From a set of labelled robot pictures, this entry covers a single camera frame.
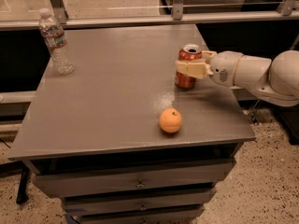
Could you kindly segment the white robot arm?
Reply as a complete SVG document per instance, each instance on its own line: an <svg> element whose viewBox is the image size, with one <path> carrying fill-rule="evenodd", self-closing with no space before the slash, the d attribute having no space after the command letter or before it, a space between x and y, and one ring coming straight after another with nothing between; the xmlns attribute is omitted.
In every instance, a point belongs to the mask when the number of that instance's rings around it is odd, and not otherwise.
<svg viewBox="0 0 299 224"><path fill-rule="evenodd" d="M287 50L274 60L235 51L203 51L195 61L176 61L183 75L210 79L228 88L238 87L268 103L299 104L299 51Z"/></svg>

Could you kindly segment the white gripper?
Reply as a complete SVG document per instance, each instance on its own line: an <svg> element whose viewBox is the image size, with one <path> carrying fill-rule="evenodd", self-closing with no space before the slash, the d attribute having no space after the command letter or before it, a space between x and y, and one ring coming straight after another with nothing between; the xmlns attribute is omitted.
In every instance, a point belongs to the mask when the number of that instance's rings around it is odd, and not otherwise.
<svg viewBox="0 0 299 224"><path fill-rule="evenodd" d="M176 61L176 70L188 77L204 79L210 77L218 85L234 86L234 74L238 61L243 56L240 52L203 50L204 62Z"/></svg>

